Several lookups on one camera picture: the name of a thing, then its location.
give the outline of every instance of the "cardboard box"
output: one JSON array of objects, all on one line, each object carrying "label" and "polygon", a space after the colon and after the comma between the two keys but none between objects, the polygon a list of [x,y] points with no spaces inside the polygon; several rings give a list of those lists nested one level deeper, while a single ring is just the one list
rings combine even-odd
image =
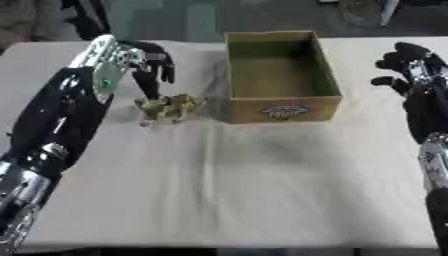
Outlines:
[{"label": "cardboard box", "polygon": [[324,121],[342,99],[313,32],[226,34],[230,123]]}]

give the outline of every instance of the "robotic hand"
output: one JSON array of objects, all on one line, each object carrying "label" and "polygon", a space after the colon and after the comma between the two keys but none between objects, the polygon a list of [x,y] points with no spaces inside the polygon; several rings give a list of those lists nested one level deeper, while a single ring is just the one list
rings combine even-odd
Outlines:
[{"label": "robotic hand", "polygon": [[160,46],[103,35],[22,111],[0,158],[0,255],[14,253],[24,240],[62,172],[95,135],[129,69],[146,97],[158,97],[159,69],[162,81],[174,82],[173,61]]},{"label": "robotic hand", "polygon": [[377,77],[405,98],[410,132],[421,144],[419,161],[428,191],[426,205],[442,255],[448,255],[448,66],[426,48],[397,43],[396,52],[376,63],[402,74],[405,80]]}]

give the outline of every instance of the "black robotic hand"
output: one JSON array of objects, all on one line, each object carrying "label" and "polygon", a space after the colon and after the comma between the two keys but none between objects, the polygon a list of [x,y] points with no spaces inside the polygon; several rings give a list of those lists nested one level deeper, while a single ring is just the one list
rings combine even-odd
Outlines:
[{"label": "black robotic hand", "polygon": [[403,107],[409,130],[417,143],[423,143],[434,132],[448,133],[448,95],[444,78],[447,64],[437,54],[418,45],[400,42],[395,44],[395,50],[385,54],[376,66],[396,71],[405,80],[384,76],[372,79],[371,83],[390,86],[405,97]]}]

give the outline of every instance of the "floor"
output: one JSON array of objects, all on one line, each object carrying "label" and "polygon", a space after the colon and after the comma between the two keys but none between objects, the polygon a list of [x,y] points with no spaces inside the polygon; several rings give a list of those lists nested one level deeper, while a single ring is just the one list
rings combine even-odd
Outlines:
[{"label": "floor", "polygon": [[448,35],[448,6],[402,5],[386,28],[350,25],[317,0],[103,0],[122,38],[220,42],[228,31],[314,30],[321,37]]}]

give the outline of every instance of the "white table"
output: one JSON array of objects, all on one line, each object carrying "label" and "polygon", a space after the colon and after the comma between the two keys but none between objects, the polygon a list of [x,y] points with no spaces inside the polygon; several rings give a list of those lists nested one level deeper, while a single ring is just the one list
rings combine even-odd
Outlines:
[{"label": "white table", "polygon": [[[402,38],[448,59],[448,38]],[[195,118],[142,129],[129,77],[28,245],[434,247],[402,99],[369,80],[397,39],[322,39],[344,99],[332,121],[229,125]],[[162,92],[200,95],[221,44],[161,42],[178,75]],[[18,44],[0,57],[0,131],[85,43]],[[0,138],[6,150],[7,138]]]}]

